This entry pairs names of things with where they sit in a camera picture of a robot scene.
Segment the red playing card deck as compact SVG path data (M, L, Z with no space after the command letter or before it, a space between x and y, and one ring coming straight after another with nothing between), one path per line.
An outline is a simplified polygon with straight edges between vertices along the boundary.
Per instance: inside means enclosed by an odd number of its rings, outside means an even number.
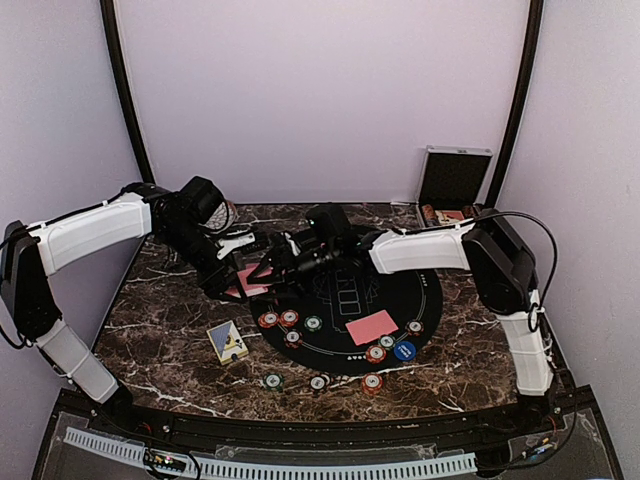
M257 296L263 293L268 292L271 284L267 283L267 284L250 284L247 281L247 278L249 276L250 273L253 272L253 270L255 270L255 268L258 266L257 263L250 263L247 264L246 268L244 270L241 270L240 272L238 272L238 277L240 279L240 283L242 288L244 289L244 292L246 294L247 297L252 297L252 296ZM234 297L240 297L240 293L238 291L238 289L234 286L228 288L225 292L228 295L234 296Z

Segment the red card mat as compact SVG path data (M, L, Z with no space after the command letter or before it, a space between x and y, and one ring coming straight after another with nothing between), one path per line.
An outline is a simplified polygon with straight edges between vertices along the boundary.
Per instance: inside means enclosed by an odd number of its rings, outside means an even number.
M368 344L398 330L396 322L386 310L350 321L345 327L356 346Z

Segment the green poker chip stack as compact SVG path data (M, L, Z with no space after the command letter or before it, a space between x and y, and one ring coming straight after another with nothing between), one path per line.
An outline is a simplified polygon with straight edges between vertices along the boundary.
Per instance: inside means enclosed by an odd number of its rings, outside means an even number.
M281 391L284 386L284 379L280 374L269 373L264 376L263 383L269 391Z

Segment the brown poker chip stack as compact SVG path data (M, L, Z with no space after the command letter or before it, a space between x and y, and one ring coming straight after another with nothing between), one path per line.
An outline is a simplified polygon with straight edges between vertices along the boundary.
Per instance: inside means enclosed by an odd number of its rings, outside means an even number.
M326 390L331 383L331 378L326 374L314 375L309 380L309 387L313 392Z

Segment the blue small blind button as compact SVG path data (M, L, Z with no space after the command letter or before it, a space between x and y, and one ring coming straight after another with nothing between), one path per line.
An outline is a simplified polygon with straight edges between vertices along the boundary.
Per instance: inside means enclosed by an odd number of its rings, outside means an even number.
M393 353L399 361L409 362L416 357L417 348L410 341L400 341L394 346Z

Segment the red poker chip stack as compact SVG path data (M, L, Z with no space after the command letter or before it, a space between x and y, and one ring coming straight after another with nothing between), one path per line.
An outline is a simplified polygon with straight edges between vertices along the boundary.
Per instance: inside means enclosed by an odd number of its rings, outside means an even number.
M377 373L368 373L361 379L361 389L367 395L378 394L383 386L383 378Z

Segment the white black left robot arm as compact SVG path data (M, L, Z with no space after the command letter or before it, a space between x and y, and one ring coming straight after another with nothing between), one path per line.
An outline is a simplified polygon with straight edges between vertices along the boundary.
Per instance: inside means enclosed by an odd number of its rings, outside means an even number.
M137 182L109 200L55 219L8 225L1 244L1 298L22 343L37 347L94 402L107 405L126 395L64 319L52 277L115 245L153 235L196 271L206 296L223 299L239 281L206 224L224 203L210 180L195 176L178 191Z

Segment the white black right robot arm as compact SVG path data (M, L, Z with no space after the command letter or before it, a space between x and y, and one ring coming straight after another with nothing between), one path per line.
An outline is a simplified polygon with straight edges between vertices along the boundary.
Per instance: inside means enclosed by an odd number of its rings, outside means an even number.
M539 286L535 256L508 221L513 215L485 209L454 224L360 234L339 205L322 204L306 216L315 246L299 247L286 234L276 235L248 280L295 290L302 287L304 276L337 266L356 271L369 268L385 275L409 270L468 271L481 303L504 329L519 394L542 397L553 381L539 321L548 289Z

